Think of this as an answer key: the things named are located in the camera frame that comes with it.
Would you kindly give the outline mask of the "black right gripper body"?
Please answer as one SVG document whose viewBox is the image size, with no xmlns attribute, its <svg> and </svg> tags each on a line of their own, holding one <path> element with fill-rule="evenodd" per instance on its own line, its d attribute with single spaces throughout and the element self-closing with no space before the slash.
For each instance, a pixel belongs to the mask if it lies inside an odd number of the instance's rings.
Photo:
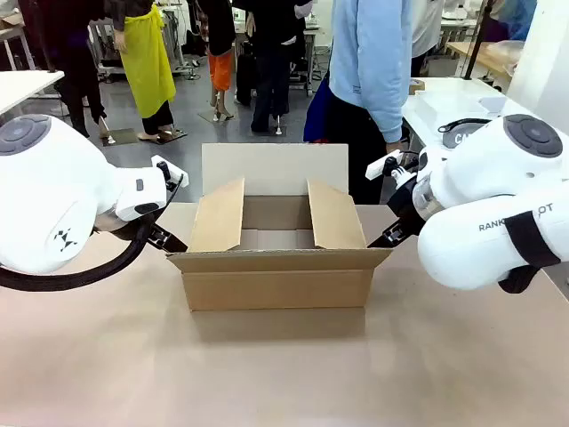
<svg viewBox="0 0 569 427">
<path fill-rule="evenodd" d="M 385 230 L 389 235 L 419 235 L 425 220 L 419 215 L 413 203 L 413 190 L 417 179 L 412 177 L 398 188 L 388 201 L 388 207 L 397 220 Z"/>
</svg>

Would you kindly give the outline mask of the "brown cardboard box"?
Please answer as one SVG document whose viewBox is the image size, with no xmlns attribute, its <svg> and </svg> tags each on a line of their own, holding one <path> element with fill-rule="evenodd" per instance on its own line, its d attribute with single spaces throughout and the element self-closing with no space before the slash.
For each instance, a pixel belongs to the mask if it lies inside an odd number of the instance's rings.
<svg viewBox="0 0 569 427">
<path fill-rule="evenodd" d="M 344 145 L 207 143 L 187 250 L 192 310 L 357 308 L 389 257 L 368 246 Z"/>
</svg>

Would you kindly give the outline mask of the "person's left forearm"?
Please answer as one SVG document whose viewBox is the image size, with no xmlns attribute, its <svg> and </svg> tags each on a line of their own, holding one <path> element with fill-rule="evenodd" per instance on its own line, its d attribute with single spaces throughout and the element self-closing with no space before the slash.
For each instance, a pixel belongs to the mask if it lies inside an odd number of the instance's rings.
<svg viewBox="0 0 569 427">
<path fill-rule="evenodd" d="M 373 76 L 371 114 L 387 144 L 401 139 L 402 108 L 408 97 L 409 84 L 410 55 L 404 49 L 400 49 L 390 62 L 385 62 Z"/>
</svg>

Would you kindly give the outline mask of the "white work table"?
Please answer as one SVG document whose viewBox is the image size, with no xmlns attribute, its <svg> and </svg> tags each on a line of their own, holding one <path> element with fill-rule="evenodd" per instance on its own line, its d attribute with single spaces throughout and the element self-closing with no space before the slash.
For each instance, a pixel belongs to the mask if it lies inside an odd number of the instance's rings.
<svg viewBox="0 0 569 427">
<path fill-rule="evenodd" d="M 423 81 L 425 82 L 425 90 L 409 96 L 403 107 L 404 119 L 411 128 L 413 135 L 412 145 L 414 146 L 422 144 L 425 147 L 444 149 L 441 135 L 437 129 L 441 125 L 446 125 L 458 119 L 474 117 L 493 120 L 515 114 L 535 115 L 531 110 L 521 106 L 510 99 L 510 97 L 499 93 L 490 85 L 479 80 L 463 80 L 455 77 L 428 77 Z M 446 92 L 468 95 L 477 98 L 480 105 L 486 109 L 486 113 L 451 113 L 431 119 L 417 111 L 417 95 L 422 92 Z"/>
</svg>

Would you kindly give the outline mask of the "black printed bag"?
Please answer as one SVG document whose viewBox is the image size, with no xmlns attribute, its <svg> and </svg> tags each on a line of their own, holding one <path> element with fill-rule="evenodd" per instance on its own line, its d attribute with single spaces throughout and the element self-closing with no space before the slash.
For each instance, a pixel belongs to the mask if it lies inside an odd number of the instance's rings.
<svg viewBox="0 0 569 427">
<path fill-rule="evenodd" d="M 441 125 L 437 131 L 441 135 L 443 146 L 447 149 L 454 149 L 467 140 L 472 133 L 490 122 L 490 119 L 485 118 L 463 118 Z"/>
</svg>

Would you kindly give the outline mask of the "white flat tray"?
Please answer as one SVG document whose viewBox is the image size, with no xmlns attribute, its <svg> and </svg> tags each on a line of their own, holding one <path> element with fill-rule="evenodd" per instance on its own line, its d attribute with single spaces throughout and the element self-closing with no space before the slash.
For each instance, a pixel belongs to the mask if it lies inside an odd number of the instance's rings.
<svg viewBox="0 0 569 427">
<path fill-rule="evenodd" d="M 431 119 L 451 113 L 486 113 L 486 109 L 480 105 L 477 98 L 446 92 L 419 93 L 417 111 Z"/>
</svg>

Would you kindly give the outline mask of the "blue fabric bag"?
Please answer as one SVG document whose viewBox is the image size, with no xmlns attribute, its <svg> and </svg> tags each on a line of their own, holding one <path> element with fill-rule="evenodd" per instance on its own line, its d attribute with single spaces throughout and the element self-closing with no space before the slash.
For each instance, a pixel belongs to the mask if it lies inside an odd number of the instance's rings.
<svg viewBox="0 0 569 427">
<path fill-rule="evenodd" d="M 323 77 L 306 114 L 303 141 L 327 143 L 326 123 L 333 94 L 329 87 L 329 72 Z"/>
</svg>

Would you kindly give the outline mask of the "person in light blue sweater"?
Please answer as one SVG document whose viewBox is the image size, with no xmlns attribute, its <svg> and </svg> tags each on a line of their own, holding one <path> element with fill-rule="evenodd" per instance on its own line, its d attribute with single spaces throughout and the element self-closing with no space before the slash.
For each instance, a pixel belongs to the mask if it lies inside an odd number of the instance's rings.
<svg viewBox="0 0 569 427">
<path fill-rule="evenodd" d="M 349 194 L 358 205 L 378 205 L 382 180 L 369 181 L 369 164 L 387 143 L 371 114 L 373 76 L 400 49 L 412 53 L 413 0 L 334 0 L 326 123 L 330 143 L 349 150 Z"/>
</svg>

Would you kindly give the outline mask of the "mannequin with yellow apron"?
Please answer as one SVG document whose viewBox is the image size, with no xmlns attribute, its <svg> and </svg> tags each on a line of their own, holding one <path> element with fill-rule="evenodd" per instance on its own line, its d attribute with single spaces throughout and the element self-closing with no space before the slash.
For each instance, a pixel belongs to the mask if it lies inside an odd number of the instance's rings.
<svg viewBox="0 0 569 427">
<path fill-rule="evenodd" d="M 164 22 L 154 0 L 103 3 L 143 125 L 138 139 L 165 144 L 182 137 L 170 109 L 176 88 L 162 34 Z"/>
</svg>

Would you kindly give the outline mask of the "person in white top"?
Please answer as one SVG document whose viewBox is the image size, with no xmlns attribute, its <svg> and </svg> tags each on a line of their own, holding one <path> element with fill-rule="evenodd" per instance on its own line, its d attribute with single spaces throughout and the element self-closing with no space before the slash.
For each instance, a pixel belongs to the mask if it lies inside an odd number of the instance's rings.
<svg viewBox="0 0 569 427">
<path fill-rule="evenodd" d="M 437 45 L 444 0 L 413 0 L 411 77 L 419 77 L 429 51 Z"/>
</svg>

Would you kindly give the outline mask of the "black pole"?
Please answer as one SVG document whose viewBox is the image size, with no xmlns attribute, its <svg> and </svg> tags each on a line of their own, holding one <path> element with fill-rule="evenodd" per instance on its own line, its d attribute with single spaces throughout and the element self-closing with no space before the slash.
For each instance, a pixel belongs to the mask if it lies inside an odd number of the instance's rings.
<svg viewBox="0 0 569 427">
<path fill-rule="evenodd" d="M 469 56 L 468 66 L 466 67 L 466 71 L 462 76 L 464 80 L 472 79 L 472 72 L 476 65 L 477 56 L 479 54 L 481 45 L 484 42 L 486 27 L 488 25 L 488 21 L 492 13 L 494 3 L 495 0 L 484 0 L 482 3 L 483 9 L 481 10 L 482 13 L 477 23 L 476 38 L 474 40 L 474 44 L 469 49 L 470 56 Z"/>
</svg>

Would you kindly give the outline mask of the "mannequin with orange shorts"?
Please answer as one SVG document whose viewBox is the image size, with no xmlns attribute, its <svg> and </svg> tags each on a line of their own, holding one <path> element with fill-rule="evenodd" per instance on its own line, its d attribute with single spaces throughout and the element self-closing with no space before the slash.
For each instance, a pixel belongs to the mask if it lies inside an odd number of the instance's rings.
<svg viewBox="0 0 569 427">
<path fill-rule="evenodd" d="M 236 39 L 231 3 L 229 0 L 196 0 L 196 14 L 209 64 L 213 121 L 229 120 L 233 115 L 226 108 L 225 95 L 231 86 Z"/>
</svg>

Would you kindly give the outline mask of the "mannequin in black clothes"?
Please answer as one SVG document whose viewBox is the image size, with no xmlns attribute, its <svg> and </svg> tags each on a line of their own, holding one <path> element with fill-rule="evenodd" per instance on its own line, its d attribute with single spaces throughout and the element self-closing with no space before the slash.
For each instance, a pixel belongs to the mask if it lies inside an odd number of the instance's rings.
<svg viewBox="0 0 569 427">
<path fill-rule="evenodd" d="M 312 12 L 313 0 L 232 0 L 254 21 L 257 98 L 251 123 L 254 133 L 267 133 L 269 119 L 288 112 L 290 62 L 300 20 Z"/>
</svg>

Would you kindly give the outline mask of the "mannequin in dark coat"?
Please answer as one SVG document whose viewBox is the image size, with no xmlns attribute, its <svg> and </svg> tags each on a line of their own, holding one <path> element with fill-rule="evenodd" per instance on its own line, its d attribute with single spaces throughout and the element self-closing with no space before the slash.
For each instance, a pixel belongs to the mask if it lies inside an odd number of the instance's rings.
<svg viewBox="0 0 569 427">
<path fill-rule="evenodd" d="M 17 0 L 36 45 L 46 49 L 55 69 L 64 73 L 56 89 L 67 105 L 72 127 L 87 137 L 84 104 L 102 139 L 109 137 L 101 102 L 98 71 L 88 45 L 91 21 L 105 17 L 104 0 Z"/>
</svg>

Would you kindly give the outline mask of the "white side table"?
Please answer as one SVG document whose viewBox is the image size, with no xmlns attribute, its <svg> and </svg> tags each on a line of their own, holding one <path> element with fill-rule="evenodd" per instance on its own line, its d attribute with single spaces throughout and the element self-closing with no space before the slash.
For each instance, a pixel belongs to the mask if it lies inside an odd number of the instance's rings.
<svg viewBox="0 0 569 427">
<path fill-rule="evenodd" d="M 63 71 L 0 71 L 0 115 L 64 77 Z"/>
</svg>

